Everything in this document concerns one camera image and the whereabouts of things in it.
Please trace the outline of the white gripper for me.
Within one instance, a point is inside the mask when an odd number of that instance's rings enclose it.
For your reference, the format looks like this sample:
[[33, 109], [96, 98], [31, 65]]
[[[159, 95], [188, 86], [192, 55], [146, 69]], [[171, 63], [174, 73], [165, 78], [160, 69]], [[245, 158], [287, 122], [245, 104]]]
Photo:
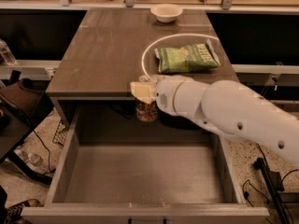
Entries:
[[174, 100], [178, 87], [182, 82], [193, 81], [193, 79], [180, 75], [150, 75], [149, 81], [150, 82], [131, 82], [131, 94], [137, 100], [149, 105], [153, 103], [156, 98], [156, 104], [161, 111], [168, 115], [176, 116], [177, 112]]

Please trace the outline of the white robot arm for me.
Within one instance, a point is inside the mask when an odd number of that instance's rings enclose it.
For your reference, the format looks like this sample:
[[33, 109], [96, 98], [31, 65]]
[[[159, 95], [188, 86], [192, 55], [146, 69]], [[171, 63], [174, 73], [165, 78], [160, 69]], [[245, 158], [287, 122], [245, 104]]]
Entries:
[[137, 100], [156, 103], [166, 114], [229, 140], [262, 144], [299, 167], [299, 119], [239, 82], [207, 84], [184, 76], [153, 76], [132, 82], [130, 88]]

